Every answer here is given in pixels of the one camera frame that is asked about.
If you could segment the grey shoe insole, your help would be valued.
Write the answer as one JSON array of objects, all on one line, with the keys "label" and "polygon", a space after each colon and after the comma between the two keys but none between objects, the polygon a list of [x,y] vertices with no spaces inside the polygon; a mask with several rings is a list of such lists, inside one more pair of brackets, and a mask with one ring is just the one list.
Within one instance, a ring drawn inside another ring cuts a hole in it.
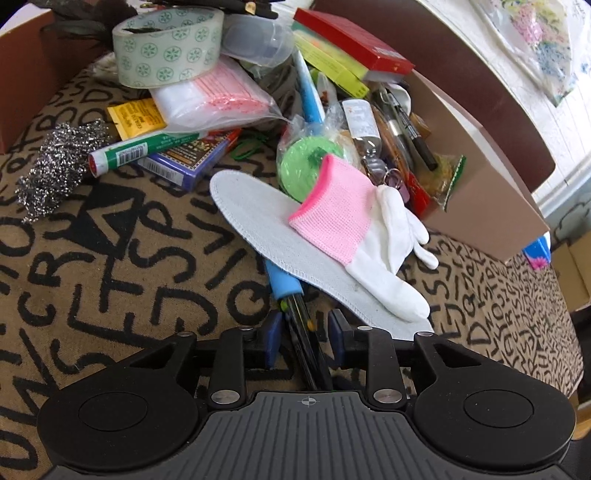
[{"label": "grey shoe insole", "polygon": [[222,170],[209,184],[211,198],[225,220],[273,266],[273,294],[291,292],[281,276],[290,276],[321,290],[345,306],[363,323],[388,331],[393,338],[411,340],[417,332],[431,332],[427,317],[405,320],[390,312],[353,279],[339,262],[301,238],[287,224],[296,201],[270,184],[239,171]]}]

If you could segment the red flat box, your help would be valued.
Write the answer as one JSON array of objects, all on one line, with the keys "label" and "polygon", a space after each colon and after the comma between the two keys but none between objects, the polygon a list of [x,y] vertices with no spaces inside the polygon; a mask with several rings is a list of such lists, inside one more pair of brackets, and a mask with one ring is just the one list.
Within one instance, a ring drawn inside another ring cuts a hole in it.
[{"label": "red flat box", "polygon": [[393,47],[344,17],[298,8],[293,27],[362,81],[398,82],[415,68]]}]

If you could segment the white pink glove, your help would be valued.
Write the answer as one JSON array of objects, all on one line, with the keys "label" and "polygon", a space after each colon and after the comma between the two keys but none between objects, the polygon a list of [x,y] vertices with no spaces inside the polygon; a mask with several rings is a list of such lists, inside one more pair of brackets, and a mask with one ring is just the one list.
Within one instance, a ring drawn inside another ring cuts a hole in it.
[{"label": "white pink glove", "polygon": [[374,185],[329,154],[310,195],[288,224],[342,264],[394,316],[414,323],[428,319],[429,303],[398,272],[410,254],[431,270],[438,268],[439,260],[424,247],[430,234],[396,188]]}]

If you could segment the brown cardboard box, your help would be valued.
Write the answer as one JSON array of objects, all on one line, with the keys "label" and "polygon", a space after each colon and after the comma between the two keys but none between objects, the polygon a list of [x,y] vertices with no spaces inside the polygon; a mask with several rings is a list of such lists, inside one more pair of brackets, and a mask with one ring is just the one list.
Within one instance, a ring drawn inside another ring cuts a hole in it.
[{"label": "brown cardboard box", "polygon": [[1,28],[1,152],[6,153],[53,95],[104,52],[45,26],[53,13],[27,4]]}]

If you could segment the purple card box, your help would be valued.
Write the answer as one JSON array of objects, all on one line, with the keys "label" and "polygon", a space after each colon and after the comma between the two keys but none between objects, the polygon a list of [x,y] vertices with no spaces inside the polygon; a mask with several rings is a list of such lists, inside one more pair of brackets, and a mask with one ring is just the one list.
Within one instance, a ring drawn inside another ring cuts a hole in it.
[{"label": "purple card box", "polygon": [[190,143],[153,153],[135,161],[139,167],[155,174],[184,191],[192,191],[201,178],[228,154],[242,130],[197,139]]}]

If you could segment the blue tissue pack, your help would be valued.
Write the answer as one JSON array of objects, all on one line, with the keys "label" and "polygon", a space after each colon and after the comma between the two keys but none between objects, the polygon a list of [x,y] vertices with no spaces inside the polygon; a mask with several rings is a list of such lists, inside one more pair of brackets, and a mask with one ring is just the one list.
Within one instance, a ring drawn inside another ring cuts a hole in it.
[{"label": "blue tissue pack", "polygon": [[531,268],[541,270],[551,263],[551,238],[546,232],[522,250]]}]

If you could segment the beige cardboard box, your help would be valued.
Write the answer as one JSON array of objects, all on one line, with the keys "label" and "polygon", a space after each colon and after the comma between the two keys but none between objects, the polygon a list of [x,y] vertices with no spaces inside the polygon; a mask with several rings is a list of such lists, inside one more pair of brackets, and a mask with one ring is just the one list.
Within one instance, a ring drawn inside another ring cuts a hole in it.
[{"label": "beige cardboard box", "polygon": [[497,260],[510,260],[548,231],[532,195],[476,118],[419,72],[407,82],[413,112],[432,131],[430,149],[466,157],[448,208],[431,204],[420,215],[422,222]]}]

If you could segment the green white glue tube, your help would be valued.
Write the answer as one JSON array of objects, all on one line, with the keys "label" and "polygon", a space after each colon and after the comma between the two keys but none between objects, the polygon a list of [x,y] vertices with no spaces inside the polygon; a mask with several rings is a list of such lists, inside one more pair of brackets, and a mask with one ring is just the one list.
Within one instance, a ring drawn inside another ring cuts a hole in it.
[{"label": "green white glue tube", "polygon": [[169,133],[154,132],[132,139],[116,142],[88,155],[88,166],[94,177],[147,157],[150,154],[190,143],[207,136],[207,132]]}]

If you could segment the clear plastic container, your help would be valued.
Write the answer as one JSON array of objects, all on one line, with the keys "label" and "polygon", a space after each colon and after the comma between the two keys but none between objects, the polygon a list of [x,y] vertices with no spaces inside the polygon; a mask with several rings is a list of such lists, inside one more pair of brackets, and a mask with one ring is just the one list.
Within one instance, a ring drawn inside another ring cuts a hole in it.
[{"label": "clear plastic container", "polygon": [[290,58],[294,34],[277,20],[228,15],[223,20],[221,53],[260,67],[274,68]]}]

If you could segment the cookie packet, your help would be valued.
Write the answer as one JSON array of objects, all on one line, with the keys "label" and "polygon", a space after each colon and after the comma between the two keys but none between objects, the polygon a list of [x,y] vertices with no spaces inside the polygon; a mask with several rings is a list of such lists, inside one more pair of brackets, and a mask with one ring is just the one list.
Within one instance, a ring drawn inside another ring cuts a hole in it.
[{"label": "cookie packet", "polygon": [[467,158],[465,155],[441,155],[435,153],[434,159],[437,168],[430,170],[427,166],[421,167],[418,180],[431,199],[444,212],[447,212],[454,189],[463,174]]}]

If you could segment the yellow green book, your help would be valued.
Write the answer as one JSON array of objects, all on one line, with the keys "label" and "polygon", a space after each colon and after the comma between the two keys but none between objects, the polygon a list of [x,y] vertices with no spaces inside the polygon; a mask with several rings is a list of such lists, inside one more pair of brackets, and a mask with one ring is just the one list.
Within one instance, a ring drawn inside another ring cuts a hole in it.
[{"label": "yellow green book", "polygon": [[294,22],[291,29],[295,45],[308,64],[324,73],[349,96],[363,98],[368,94],[369,88],[363,80],[369,72],[367,67],[300,23]]}]

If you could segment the steel wool scrubber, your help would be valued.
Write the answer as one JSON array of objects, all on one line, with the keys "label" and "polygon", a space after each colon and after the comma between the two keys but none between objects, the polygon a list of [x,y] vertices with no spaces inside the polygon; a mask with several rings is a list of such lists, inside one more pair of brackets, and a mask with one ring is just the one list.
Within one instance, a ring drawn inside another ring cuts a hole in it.
[{"label": "steel wool scrubber", "polygon": [[29,172],[16,182],[23,222],[31,224],[52,214],[87,176],[89,154],[112,143],[102,119],[79,126],[59,123],[45,137]]}]

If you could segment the green patterned tape roll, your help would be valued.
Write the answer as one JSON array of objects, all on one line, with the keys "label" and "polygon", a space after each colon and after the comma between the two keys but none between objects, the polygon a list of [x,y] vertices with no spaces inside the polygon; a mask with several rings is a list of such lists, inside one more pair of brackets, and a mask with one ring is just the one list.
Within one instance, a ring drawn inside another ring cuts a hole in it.
[{"label": "green patterned tape roll", "polygon": [[144,13],[112,30],[119,82],[151,89],[211,71],[221,55],[224,14],[214,8]]}]

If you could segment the black marker pen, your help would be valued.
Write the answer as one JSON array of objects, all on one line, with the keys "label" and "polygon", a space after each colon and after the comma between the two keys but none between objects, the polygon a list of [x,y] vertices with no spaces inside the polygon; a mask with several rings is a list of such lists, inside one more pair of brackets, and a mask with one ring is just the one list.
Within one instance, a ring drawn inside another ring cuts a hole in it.
[{"label": "black marker pen", "polygon": [[407,134],[407,137],[410,139],[411,143],[413,144],[415,150],[425,163],[426,167],[430,171],[437,170],[439,167],[437,160],[435,159],[433,153],[427,146],[422,135],[411,122],[411,119],[409,115],[405,112],[403,106],[389,90],[387,90],[386,96],[388,98],[388,103],[394,110],[394,117],[396,117],[403,131]]}]

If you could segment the pink zip bags pack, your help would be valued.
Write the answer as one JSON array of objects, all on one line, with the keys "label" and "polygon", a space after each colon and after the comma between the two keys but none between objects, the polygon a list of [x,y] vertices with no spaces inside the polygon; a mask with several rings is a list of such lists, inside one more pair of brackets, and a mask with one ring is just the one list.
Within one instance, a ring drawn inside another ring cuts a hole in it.
[{"label": "pink zip bags pack", "polygon": [[283,119],[273,97],[228,58],[204,75],[152,89],[150,95],[171,133],[231,130]]}]

